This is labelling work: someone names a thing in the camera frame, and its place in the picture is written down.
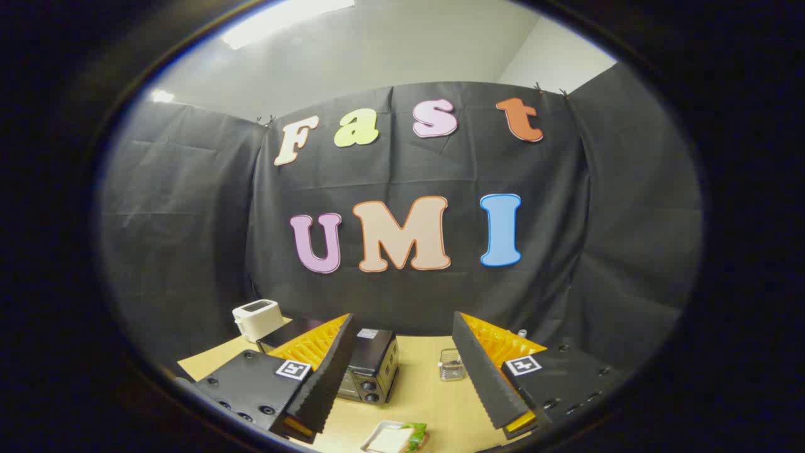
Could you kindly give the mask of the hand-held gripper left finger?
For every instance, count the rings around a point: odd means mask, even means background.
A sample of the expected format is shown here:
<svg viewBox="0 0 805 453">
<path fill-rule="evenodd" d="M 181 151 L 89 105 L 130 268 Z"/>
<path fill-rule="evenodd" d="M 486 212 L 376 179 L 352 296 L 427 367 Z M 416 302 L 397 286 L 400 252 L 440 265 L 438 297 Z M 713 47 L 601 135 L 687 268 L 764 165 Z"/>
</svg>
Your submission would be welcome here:
<svg viewBox="0 0 805 453">
<path fill-rule="evenodd" d="M 189 391 L 249 430 L 313 444 L 350 364 L 358 326 L 351 313 L 268 353 L 243 350 Z"/>
</svg>

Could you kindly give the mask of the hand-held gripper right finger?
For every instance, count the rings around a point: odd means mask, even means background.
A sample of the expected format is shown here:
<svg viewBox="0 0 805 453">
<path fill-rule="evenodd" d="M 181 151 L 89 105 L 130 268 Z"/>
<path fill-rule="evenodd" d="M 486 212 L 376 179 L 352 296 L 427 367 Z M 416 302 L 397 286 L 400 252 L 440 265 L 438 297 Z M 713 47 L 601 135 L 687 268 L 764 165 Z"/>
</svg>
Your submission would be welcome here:
<svg viewBox="0 0 805 453">
<path fill-rule="evenodd" d="M 623 381 L 618 368 L 576 347 L 544 347 L 459 311 L 452 340 L 492 426 L 507 439 L 580 418 Z"/>
</svg>

